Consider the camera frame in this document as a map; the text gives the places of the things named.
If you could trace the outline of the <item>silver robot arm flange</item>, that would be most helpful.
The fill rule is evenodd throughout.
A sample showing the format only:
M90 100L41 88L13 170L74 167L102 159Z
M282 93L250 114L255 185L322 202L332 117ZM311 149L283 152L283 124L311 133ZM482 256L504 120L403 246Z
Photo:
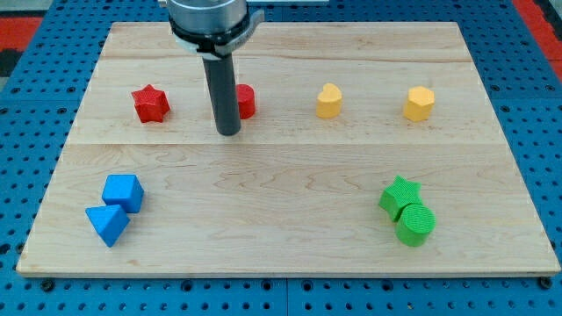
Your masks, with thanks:
M249 11L246 0L164 0L177 44L209 61L227 58L241 48L265 20Z

